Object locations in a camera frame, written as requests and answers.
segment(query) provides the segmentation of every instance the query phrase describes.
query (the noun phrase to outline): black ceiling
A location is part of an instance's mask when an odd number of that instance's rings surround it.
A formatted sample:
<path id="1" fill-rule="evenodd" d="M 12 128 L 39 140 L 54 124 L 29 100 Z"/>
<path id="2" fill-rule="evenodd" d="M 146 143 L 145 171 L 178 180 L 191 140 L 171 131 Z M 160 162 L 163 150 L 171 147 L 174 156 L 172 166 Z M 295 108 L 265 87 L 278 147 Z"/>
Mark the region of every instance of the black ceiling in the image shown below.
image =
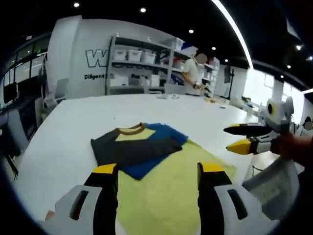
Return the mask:
<path id="1" fill-rule="evenodd" d="M 193 0 L 185 3 L 170 0 L 77 1 L 80 2 L 79 8 L 73 7 L 75 1 L 72 0 L 7 2 L 7 6 L 2 9 L 11 12 L 11 16 L 1 16 L 1 22 L 6 22 L 2 27 L 6 43 L 0 46 L 1 59 L 5 60 L 15 48 L 22 45 L 26 36 L 35 37 L 52 31 L 57 19 L 82 15 L 83 18 L 124 20 L 150 26 L 180 37 L 221 61 L 227 58 L 234 66 L 247 66 L 247 62 L 242 60 L 245 54 L 237 36 L 211 0 Z M 290 13 L 290 7 L 279 5 L 272 0 L 221 2 L 240 29 L 253 60 L 289 72 L 308 87 L 313 87 L 313 62 L 305 60 L 310 53 L 306 48 L 297 51 L 295 45 L 301 43 L 300 40 L 287 32 L 285 13 Z M 147 12 L 141 14 L 140 7 L 146 7 Z M 189 29 L 193 29 L 194 33 L 189 34 Z M 287 64 L 291 65 L 290 70 L 287 69 Z M 284 79 L 304 89 L 287 76 Z"/>

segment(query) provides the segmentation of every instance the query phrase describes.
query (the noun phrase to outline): white table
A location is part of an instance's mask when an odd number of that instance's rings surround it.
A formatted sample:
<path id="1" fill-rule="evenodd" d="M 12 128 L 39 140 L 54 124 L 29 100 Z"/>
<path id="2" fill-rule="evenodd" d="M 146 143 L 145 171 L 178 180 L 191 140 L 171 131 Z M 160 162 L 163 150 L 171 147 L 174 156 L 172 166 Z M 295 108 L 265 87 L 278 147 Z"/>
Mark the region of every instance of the white table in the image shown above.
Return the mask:
<path id="1" fill-rule="evenodd" d="M 90 139 L 139 122 L 166 123 L 188 135 L 207 151 L 235 165 L 234 180 L 241 184 L 252 157 L 228 152 L 228 144 L 244 137 L 223 129 L 249 121 L 257 122 L 257 118 L 247 118 L 240 109 L 193 96 L 161 100 L 153 94 L 132 94 L 66 100 L 47 117 L 30 142 L 15 188 L 33 218 L 44 220 L 47 211 L 54 210 L 55 202 L 75 185 L 83 184 L 97 167 Z"/>

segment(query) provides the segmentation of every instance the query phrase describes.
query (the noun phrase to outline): blue cloth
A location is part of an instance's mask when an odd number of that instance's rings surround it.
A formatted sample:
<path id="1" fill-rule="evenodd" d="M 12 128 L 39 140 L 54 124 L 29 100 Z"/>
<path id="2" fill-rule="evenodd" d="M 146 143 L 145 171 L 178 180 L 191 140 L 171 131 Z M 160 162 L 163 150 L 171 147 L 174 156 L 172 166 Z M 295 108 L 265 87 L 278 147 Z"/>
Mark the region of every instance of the blue cloth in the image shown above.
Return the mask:
<path id="1" fill-rule="evenodd" d="M 167 139 L 171 138 L 175 140 L 179 144 L 183 145 L 186 143 L 188 136 L 183 133 L 173 129 L 168 125 L 163 125 L 160 123 L 146 124 L 146 128 L 150 130 L 154 130 L 155 132 L 148 138 L 148 140 L 158 140 L 158 139 Z M 157 166 L 160 162 L 166 159 L 169 155 L 165 155 L 160 158 L 152 159 L 147 162 L 128 166 L 122 169 L 126 174 L 133 177 L 136 180 L 141 180 L 146 174 L 150 172 L 155 166 Z"/>

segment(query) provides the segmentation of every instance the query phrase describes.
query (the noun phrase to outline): person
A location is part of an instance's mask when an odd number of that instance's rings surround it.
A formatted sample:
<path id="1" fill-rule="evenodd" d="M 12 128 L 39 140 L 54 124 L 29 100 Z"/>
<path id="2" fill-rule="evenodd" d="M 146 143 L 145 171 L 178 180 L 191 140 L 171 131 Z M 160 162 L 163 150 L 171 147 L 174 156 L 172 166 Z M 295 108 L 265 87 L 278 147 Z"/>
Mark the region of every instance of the person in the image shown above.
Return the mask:
<path id="1" fill-rule="evenodd" d="M 299 192 L 295 204 L 281 221 L 275 235 L 287 234 L 292 230 L 307 231 L 311 228 L 309 222 L 313 209 L 311 197 L 313 182 L 313 139 L 312 137 L 298 137 L 292 133 L 284 134 L 272 144 L 271 152 L 281 157 L 295 161 L 304 167 L 298 175 Z"/>
<path id="2" fill-rule="evenodd" d="M 186 60 L 182 72 L 186 94 L 200 95 L 200 84 L 204 73 L 203 64 L 206 62 L 205 58 L 206 56 L 198 49 L 193 58 Z"/>
<path id="3" fill-rule="evenodd" d="M 308 137 L 312 136 L 312 120 L 310 117 L 306 117 L 303 125 L 301 125 L 295 132 L 296 136 Z"/>

